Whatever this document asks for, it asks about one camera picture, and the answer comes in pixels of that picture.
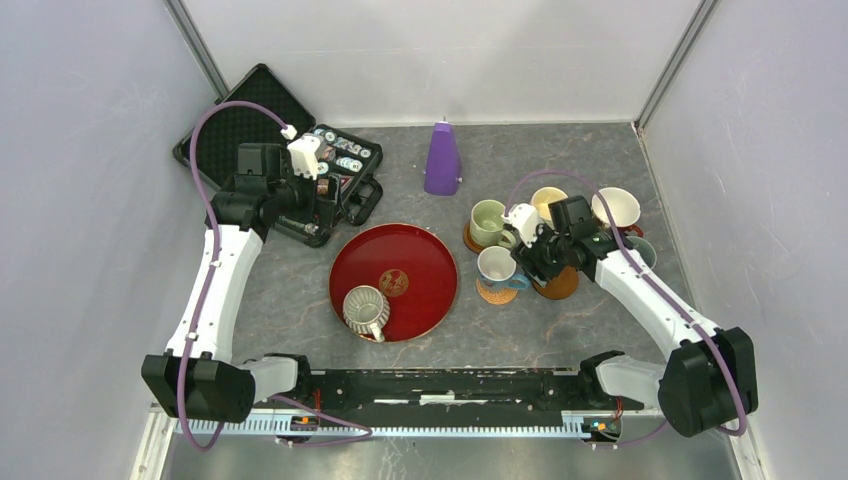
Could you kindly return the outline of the woven rattan coaster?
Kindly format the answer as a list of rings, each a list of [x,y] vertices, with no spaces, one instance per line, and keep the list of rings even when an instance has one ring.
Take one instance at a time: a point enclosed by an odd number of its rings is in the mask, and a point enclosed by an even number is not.
[[[478,278],[475,285],[481,298],[496,306],[512,302],[519,293],[518,289],[510,287],[507,282],[490,282],[488,279]]]

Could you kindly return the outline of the grey ribbed mug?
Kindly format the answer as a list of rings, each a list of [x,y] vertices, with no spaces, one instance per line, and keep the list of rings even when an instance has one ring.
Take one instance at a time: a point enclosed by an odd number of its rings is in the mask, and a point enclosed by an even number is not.
[[[376,287],[360,285],[351,289],[343,301],[343,318],[347,327],[361,336],[385,341],[383,328],[388,323],[388,298]]]

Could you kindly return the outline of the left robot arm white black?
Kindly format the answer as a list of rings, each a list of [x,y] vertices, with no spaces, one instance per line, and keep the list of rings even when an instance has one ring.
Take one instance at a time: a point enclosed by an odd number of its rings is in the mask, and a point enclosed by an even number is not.
[[[233,183],[211,198],[201,264],[184,314],[164,353],[143,360],[141,376],[173,418],[240,423],[254,404],[277,394],[306,405],[313,379],[302,356],[269,354],[232,362],[235,323],[253,265],[284,215],[307,222],[330,190],[321,177],[326,146],[307,135],[287,146],[244,143]]]

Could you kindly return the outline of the brown wooden coaster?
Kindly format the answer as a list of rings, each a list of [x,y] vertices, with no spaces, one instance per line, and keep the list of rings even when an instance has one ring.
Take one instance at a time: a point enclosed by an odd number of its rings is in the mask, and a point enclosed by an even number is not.
[[[540,284],[532,282],[533,289],[542,297],[549,300],[563,300],[571,296],[578,288],[578,271],[573,267],[564,268],[558,276]]]
[[[471,224],[469,222],[467,222],[464,226],[462,238],[464,245],[474,254],[480,254],[484,249],[484,246],[481,246],[473,240],[471,236]]]

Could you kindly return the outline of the blue mug white inside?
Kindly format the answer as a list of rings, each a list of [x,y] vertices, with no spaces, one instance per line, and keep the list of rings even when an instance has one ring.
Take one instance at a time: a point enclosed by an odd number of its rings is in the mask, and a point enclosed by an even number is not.
[[[482,288],[488,292],[521,291],[531,286],[530,280],[519,272],[510,250],[505,247],[483,249],[477,257],[477,271]]]

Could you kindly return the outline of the red round tray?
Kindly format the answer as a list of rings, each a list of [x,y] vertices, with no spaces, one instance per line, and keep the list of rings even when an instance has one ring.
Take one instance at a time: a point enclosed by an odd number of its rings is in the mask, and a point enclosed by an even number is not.
[[[387,343],[428,334],[451,310],[459,273],[451,252],[434,234],[407,224],[370,228],[347,242],[329,274],[329,298],[340,322],[343,301],[354,288],[378,289],[390,306],[382,327]]]

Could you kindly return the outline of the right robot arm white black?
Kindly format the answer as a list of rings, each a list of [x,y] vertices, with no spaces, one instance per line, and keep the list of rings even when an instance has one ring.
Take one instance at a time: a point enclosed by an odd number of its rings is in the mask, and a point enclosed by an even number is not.
[[[622,351],[595,355],[580,364],[577,392],[591,408],[615,397],[660,409],[680,435],[717,428],[739,436],[759,407],[754,344],[741,328],[725,329],[698,313],[671,290],[614,228],[604,228],[582,196],[556,201],[550,223],[530,204],[503,216],[516,235],[512,258],[545,285],[565,268],[583,273],[614,297],[660,349],[661,364]],[[729,423],[737,422],[733,430]]]

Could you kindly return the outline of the grey green mug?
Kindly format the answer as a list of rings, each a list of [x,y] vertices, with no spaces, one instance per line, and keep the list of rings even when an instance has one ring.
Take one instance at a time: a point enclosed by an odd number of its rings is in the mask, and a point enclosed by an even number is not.
[[[639,253],[642,260],[650,268],[654,269],[657,263],[657,251],[647,240],[639,236],[627,236],[626,239]]]

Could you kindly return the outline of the black poker chip case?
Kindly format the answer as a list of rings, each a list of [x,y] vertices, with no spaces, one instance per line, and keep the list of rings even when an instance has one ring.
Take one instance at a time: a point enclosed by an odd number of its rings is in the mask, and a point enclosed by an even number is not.
[[[222,101],[258,104],[294,126],[298,135],[314,134],[326,143],[327,152],[319,159],[319,177],[328,179],[336,191],[319,200],[309,214],[280,217],[274,225],[276,231],[318,248],[326,244],[338,223],[360,226],[368,220],[383,195],[383,188],[374,177],[383,160],[380,144],[318,123],[264,64],[253,67]],[[215,113],[201,129],[197,148],[199,175],[215,192],[234,187],[237,149],[244,143],[285,146],[288,140],[276,121],[248,107],[230,107]]]

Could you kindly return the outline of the light green mug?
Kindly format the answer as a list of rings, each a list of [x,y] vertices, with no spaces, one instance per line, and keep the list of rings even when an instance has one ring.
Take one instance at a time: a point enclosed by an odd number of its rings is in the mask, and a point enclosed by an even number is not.
[[[513,248],[517,240],[505,229],[503,215],[505,206],[493,199],[476,203],[471,210],[468,238],[480,249],[492,246]]]

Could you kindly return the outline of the white bowl cup red outside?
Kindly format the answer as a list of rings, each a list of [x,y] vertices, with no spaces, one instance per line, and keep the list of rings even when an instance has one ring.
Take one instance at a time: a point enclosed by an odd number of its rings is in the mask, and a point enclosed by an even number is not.
[[[597,222],[605,229],[610,227],[607,213],[612,214],[615,226],[626,235],[643,237],[643,230],[637,225],[641,216],[641,204],[636,197],[618,187],[605,187],[594,194],[591,210]]]

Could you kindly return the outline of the cream yellow mug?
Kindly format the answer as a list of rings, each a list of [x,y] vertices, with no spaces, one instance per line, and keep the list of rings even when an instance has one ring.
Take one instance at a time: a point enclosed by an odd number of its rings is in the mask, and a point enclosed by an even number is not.
[[[556,187],[538,189],[531,197],[531,204],[540,218],[549,226],[553,225],[549,205],[568,198],[568,194]]]

